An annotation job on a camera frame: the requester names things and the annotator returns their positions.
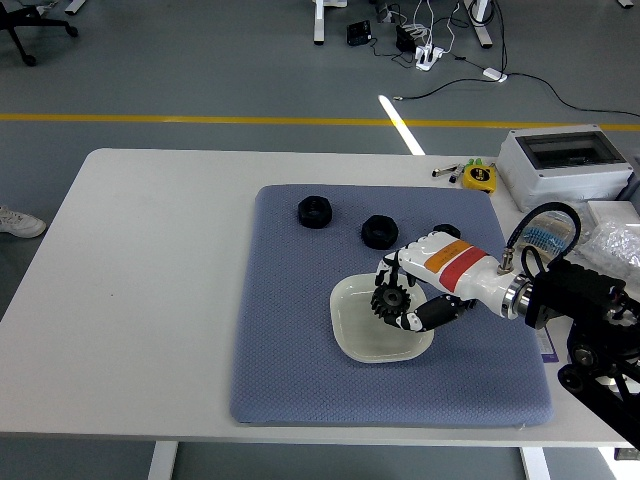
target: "desk leg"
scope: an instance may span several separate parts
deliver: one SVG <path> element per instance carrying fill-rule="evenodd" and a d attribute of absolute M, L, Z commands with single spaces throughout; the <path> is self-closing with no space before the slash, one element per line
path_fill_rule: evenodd
<path fill-rule="evenodd" d="M 464 0 L 467 12 L 469 12 L 469 8 L 473 3 L 474 0 Z M 486 27 L 478 25 L 478 23 L 474 21 L 474 17 L 482 19 L 488 3 L 489 0 L 478 0 L 475 2 L 474 7 L 471 8 L 471 15 L 469 15 L 469 19 L 471 20 L 473 29 L 476 31 L 476 35 L 478 36 L 478 40 L 480 41 L 480 46 L 482 48 L 491 48 L 493 46 L 493 42 L 491 41 L 491 37 L 489 36 L 489 32 Z"/>
<path fill-rule="evenodd" d="M 520 456 L 527 480 L 551 480 L 542 448 L 521 447 Z"/>
<path fill-rule="evenodd" d="M 316 0 L 316 18 L 313 25 L 313 43 L 324 43 L 324 0 Z"/>
<path fill-rule="evenodd" d="M 176 460 L 177 451 L 178 442 L 156 442 L 147 479 L 171 480 L 173 476 L 173 463 Z"/>
<path fill-rule="evenodd" d="M 86 1 L 87 0 L 73 0 L 73 2 L 71 2 L 71 4 L 64 9 L 64 13 L 66 13 L 67 15 L 75 15 L 76 12 L 80 10 L 80 7 L 84 5 L 84 2 Z"/>

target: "shoe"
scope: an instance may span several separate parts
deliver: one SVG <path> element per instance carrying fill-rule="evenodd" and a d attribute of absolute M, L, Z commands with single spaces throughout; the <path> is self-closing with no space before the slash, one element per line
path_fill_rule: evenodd
<path fill-rule="evenodd" d="M 45 228 L 47 224 L 36 217 L 0 207 L 0 232 L 21 238 L 33 238 L 44 232 Z"/>

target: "floor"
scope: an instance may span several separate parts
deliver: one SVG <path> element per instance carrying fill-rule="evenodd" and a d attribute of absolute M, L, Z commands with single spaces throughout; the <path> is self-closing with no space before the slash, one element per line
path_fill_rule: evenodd
<path fill-rule="evenodd" d="M 397 53 L 395 27 L 376 23 L 368 1 L 349 3 L 327 10 L 323 46 L 312 41 L 308 0 L 89 0 L 74 17 L 63 13 L 68 1 L 61 0 L 49 18 L 70 20 L 80 35 L 20 28 L 38 61 L 31 68 L 1 33 L 0 203 L 50 223 L 84 158 L 102 147 L 409 154 L 385 122 L 378 95 L 414 96 L 483 78 L 453 54 L 500 69 L 499 18 L 489 25 L 493 48 L 481 49 L 471 29 L 453 27 L 452 54 L 425 73 L 379 56 Z M 412 18 L 417 1 L 399 3 Z M 16 0 L 3 4 L 9 11 L 20 7 Z M 435 18 L 448 17 L 454 6 L 434 1 Z M 594 123 L 623 154 L 640 155 L 640 63 L 633 60 L 640 10 L 615 0 L 500 6 L 505 71 L 541 77 L 575 106 L 636 116 L 569 108 L 528 77 L 460 82 L 421 100 L 394 102 L 423 150 L 495 156 L 509 129 Z M 455 18 L 467 17 L 460 10 Z M 375 50 L 345 42 L 346 26 L 365 19 Z M 426 5 L 417 21 L 430 22 Z M 434 39 L 448 48 L 446 21 L 435 26 Z M 0 315 L 42 238 L 0 235 Z M 142 479 L 152 451 L 149 442 L 2 438 L 0 478 Z M 545 453 L 552 480 L 613 478 L 597 450 Z M 517 449 L 187 444 L 178 451 L 174 479 L 258 475 L 524 478 Z"/>

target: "black nut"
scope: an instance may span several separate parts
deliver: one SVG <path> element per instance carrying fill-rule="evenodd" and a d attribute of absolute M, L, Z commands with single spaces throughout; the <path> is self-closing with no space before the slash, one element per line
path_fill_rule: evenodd
<path fill-rule="evenodd" d="M 387 250 L 398 239 L 398 226 L 391 217 L 373 215 L 362 224 L 361 236 L 367 247 Z"/>
<path fill-rule="evenodd" d="M 312 195 L 298 204 L 298 220 L 307 228 L 323 228 L 332 216 L 331 204 L 324 197 Z"/>
<path fill-rule="evenodd" d="M 450 223 L 441 223 L 440 225 L 436 225 L 435 227 L 433 227 L 433 231 L 448 233 L 449 235 L 455 238 L 461 237 L 460 230 L 458 230 L 456 227 L 454 227 Z"/>

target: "tape measure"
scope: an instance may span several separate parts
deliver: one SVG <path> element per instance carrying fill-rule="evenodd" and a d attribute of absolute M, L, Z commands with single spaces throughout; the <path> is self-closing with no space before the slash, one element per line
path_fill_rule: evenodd
<path fill-rule="evenodd" d="M 462 174 L 462 186 L 472 190 L 482 190 L 489 194 L 496 190 L 496 167 L 482 165 L 482 160 L 477 158 L 469 160 Z"/>

